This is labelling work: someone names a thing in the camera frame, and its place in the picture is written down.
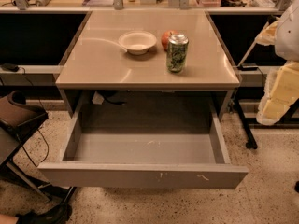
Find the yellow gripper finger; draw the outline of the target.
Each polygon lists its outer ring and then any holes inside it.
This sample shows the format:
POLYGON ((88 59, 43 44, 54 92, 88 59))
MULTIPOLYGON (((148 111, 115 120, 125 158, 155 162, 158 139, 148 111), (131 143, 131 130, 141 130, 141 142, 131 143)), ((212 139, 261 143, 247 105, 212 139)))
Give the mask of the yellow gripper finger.
POLYGON ((299 99, 299 62, 287 61, 279 69, 271 69, 264 85, 264 96, 256 120, 271 126, 280 121, 299 99))
POLYGON ((260 33, 255 37, 255 42, 259 45, 270 46, 274 45, 276 41, 276 30, 278 21, 267 23, 260 33))

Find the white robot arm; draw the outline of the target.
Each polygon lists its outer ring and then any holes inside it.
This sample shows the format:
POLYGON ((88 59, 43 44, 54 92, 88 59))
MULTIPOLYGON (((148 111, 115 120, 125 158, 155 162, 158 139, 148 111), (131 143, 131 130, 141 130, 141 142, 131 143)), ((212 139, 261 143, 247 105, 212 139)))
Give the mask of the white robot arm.
POLYGON ((299 99, 299 0, 294 0, 255 41, 264 46, 273 45, 276 55, 286 61, 278 70, 269 72, 258 107, 257 122, 271 126, 299 99))

